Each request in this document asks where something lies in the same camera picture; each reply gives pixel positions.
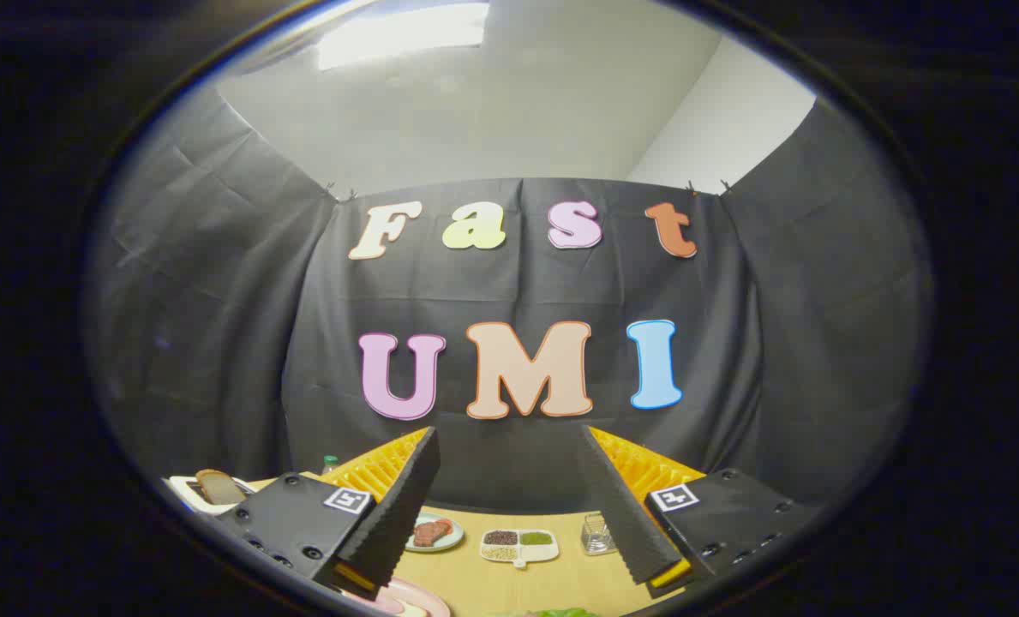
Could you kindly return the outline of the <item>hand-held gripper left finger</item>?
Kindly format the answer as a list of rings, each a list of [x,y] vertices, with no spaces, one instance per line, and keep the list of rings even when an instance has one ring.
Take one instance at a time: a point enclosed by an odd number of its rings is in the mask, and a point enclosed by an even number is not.
[[[287,473],[218,518],[226,538],[286,572],[374,600],[403,559],[441,464],[434,427],[324,476]]]

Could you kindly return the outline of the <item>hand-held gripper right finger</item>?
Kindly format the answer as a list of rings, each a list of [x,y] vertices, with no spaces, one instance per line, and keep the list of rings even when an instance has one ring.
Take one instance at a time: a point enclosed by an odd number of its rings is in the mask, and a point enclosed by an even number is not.
[[[579,468],[632,581],[654,598],[751,569],[821,512],[743,471],[700,472],[592,426],[579,430]]]

